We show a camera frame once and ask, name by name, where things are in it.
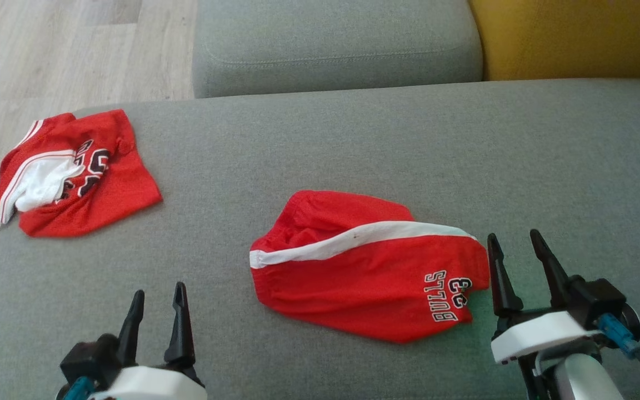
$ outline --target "sofa cushion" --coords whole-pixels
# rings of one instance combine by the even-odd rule
[[[405,204],[417,221],[495,232],[527,307],[548,305],[528,237],[604,277],[640,315],[640,81],[482,82],[123,106],[164,202],[75,239],[0,230],[0,398],[48,397],[79,340],[116,333],[147,291],[138,361],[162,361],[185,281],[209,398],[523,398],[493,363],[489,291],[472,324],[389,344],[259,304],[248,250],[300,189]],[[78,116],[100,111],[78,112]],[[627,398],[640,367],[604,363]]]
[[[200,0],[197,98],[480,81],[465,0]]]

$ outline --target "robotic arm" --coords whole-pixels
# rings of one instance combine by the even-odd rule
[[[601,365],[603,347],[640,361],[640,321],[626,297],[606,279],[567,276],[540,232],[530,231],[543,264],[551,306],[523,310],[503,265],[495,234],[488,236],[493,312],[491,341],[498,364],[518,362],[529,400],[622,399]]]
[[[135,361],[137,332],[144,312],[144,292],[137,291],[120,334],[74,345],[61,362],[68,384],[56,400],[206,400],[194,370],[194,341],[186,287],[178,282],[172,307],[176,313],[164,364],[144,367]]]

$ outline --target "blue connector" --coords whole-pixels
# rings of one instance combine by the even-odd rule
[[[86,377],[79,377],[63,397],[63,400],[86,400],[94,390],[96,389],[93,387],[92,380]]]
[[[606,313],[599,317],[599,330],[611,339],[628,359],[634,359],[640,353],[640,343],[633,339],[633,334],[617,317]]]

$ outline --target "stitching seam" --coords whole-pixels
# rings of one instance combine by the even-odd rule
[[[225,66],[254,66],[254,67],[262,67],[262,66],[273,66],[275,64],[290,64],[290,63],[299,63],[299,64],[308,64],[308,63],[339,63],[346,61],[353,61],[356,59],[381,59],[381,58],[408,58],[415,56],[432,56],[439,53],[449,53],[451,51],[455,51],[459,48],[467,46],[467,43],[462,43],[458,46],[447,48],[445,50],[428,50],[428,51],[393,51],[391,53],[366,53],[366,54],[351,54],[348,56],[332,56],[332,57],[305,57],[305,58],[290,58],[287,60],[268,60],[268,61],[227,61],[219,58],[218,56],[214,56],[213,53],[209,50],[206,42],[202,43],[202,47],[207,55],[211,58],[212,61],[216,63],[223,64]]]

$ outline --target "red jersey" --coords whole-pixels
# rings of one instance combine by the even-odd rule
[[[35,121],[2,160],[0,222],[30,236],[80,236],[162,201],[121,109]]]

